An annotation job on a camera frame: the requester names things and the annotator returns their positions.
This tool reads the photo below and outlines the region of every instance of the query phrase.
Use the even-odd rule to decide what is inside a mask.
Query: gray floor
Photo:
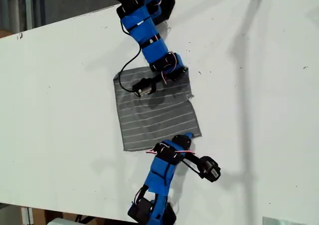
[[[115,0],[37,0],[37,25],[50,24],[117,4]]]

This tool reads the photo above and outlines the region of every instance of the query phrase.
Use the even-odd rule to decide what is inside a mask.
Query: cardboard box
[[[6,31],[4,29],[0,29],[0,38],[6,37],[6,36],[9,36],[9,35],[12,35],[12,33],[9,32],[9,31]]]

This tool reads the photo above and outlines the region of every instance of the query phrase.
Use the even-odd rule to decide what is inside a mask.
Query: gray fabric square
[[[280,219],[263,217],[263,225],[305,225]]]
[[[123,71],[121,83],[125,88],[142,78],[153,77],[149,67]],[[114,78],[116,106],[120,121],[124,151],[152,148],[157,142],[176,134],[191,132],[201,136],[194,108],[188,74],[178,81],[157,84],[154,94],[138,98],[120,87]]]

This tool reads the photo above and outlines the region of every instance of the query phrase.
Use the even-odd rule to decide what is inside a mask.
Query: white table
[[[319,0],[176,0],[161,32],[189,66],[197,155],[222,167],[211,184],[179,166],[176,224],[319,223],[318,14]],[[137,51],[116,6],[0,40],[0,202],[132,221],[153,156],[123,152],[112,79]]]

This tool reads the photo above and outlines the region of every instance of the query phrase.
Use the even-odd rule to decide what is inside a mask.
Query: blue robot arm
[[[175,223],[176,215],[167,202],[167,197],[175,169],[180,162],[184,162],[184,159],[197,165],[199,172],[194,171],[201,178],[214,182],[220,177],[220,168],[211,157],[198,158],[189,150],[191,138],[191,133],[176,135],[172,140],[157,143],[149,151],[155,153],[156,156],[144,185],[138,191],[128,212],[128,215],[138,223],[145,225],[172,225]],[[154,193],[155,199],[148,201],[144,198],[146,191]]]
[[[130,35],[140,46],[150,69],[156,73],[153,78],[143,78],[132,89],[126,89],[121,84],[121,73],[132,60],[130,60],[119,73],[120,86],[135,93],[138,97],[152,94],[156,91],[156,84],[160,81],[166,83],[167,79],[177,80],[183,76],[188,68],[182,63],[180,56],[168,50],[157,31],[155,25],[168,19],[174,7],[175,0],[118,0],[121,6],[117,14],[121,20],[124,33]]]

